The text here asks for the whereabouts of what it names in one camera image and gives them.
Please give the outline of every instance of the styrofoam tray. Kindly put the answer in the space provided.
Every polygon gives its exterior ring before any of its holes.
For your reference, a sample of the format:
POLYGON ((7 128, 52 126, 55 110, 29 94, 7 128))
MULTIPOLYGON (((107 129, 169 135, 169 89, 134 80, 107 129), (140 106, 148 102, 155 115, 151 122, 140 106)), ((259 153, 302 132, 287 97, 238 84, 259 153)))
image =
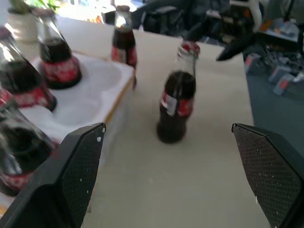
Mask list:
MULTIPOLYGON (((54 112, 40 106, 21 109, 37 127, 59 140, 79 127, 109 122, 122 93, 132 85, 133 68, 81 54, 75 56, 83 78, 72 88, 51 90, 57 98, 54 112)), ((32 64, 38 69, 39 62, 37 58, 32 64)))

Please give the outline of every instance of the white container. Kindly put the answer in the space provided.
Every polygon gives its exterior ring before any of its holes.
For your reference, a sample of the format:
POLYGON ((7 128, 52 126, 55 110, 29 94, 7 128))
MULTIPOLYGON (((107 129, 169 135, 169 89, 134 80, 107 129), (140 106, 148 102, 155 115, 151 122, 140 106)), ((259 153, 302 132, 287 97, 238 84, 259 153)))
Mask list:
MULTIPOLYGON (((123 128, 132 98, 133 68, 95 57, 75 54, 82 79, 65 90, 51 90, 57 98, 54 112, 40 106, 21 112, 48 136, 62 141, 70 132, 98 122, 106 123, 100 166, 105 163, 115 139, 123 128)), ((40 59, 32 65, 38 69, 40 59)))
POLYGON ((17 41, 35 42, 38 40, 36 18, 32 13, 15 14, 9 11, 8 23, 5 25, 17 41))

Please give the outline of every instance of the table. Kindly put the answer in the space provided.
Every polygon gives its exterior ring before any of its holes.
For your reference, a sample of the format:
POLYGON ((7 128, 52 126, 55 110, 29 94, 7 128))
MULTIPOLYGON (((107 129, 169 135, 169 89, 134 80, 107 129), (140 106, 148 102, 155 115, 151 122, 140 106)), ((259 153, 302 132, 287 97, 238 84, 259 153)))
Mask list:
MULTIPOLYGON (((72 49, 108 56, 113 27, 59 18, 72 49)), ((129 119, 99 170, 84 228, 268 228, 246 180, 233 123, 253 125, 241 56, 217 63, 200 44, 197 94, 182 142, 156 136, 159 98, 181 39, 135 31, 138 87, 129 119)), ((27 58, 37 45, 21 46, 27 58)))

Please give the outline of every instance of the coca-cola bottle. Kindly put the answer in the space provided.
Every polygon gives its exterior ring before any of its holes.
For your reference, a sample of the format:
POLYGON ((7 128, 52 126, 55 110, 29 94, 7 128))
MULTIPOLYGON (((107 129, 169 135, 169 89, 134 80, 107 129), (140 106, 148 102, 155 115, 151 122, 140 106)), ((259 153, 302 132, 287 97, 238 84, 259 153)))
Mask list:
POLYGON ((196 92, 195 67, 199 53, 199 46, 194 42, 184 41, 178 49, 176 67, 167 79, 160 101, 157 134, 164 143, 178 142, 186 133, 196 92))
POLYGON ((15 96, 20 107, 40 105, 51 111, 56 107, 57 100, 44 78, 21 55, 5 27, 0 27, 0 84, 15 96))
POLYGON ((52 9, 33 10, 38 20, 40 46, 40 73, 52 89, 65 89, 76 85, 82 77, 78 59, 61 35, 52 9))
MULTIPOLYGON (((112 60, 125 63, 136 69, 136 43, 132 30, 132 20, 129 6, 117 6, 115 16, 115 30, 112 43, 112 60)), ((134 74, 133 88, 136 87, 134 74)))
POLYGON ((0 182, 5 194, 17 194, 56 148, 19 110, 13 95, 0 90, 0 182))

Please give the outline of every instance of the wooden edge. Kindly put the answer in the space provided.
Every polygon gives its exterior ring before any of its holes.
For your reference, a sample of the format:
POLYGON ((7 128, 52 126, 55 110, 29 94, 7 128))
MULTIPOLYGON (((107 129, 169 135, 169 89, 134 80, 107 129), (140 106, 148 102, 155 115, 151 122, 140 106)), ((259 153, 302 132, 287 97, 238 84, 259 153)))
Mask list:
POLYGON ((109 125, 115 111, 117 110, 117 107, 119 106, 119 104, 122 101, 123 96, 126 94, 126 92, 130 89, 130 87, 133 87, 133 83, 134 83, 134 77, 131 77, 128 81, 128 83, 125 85, 125 87, 123 88, 123 90, 120 92, 118 98, 116 99, 111 111, 108 113, 108 115, 105 118, 105 122, 107 124, 107 126, 109 125))

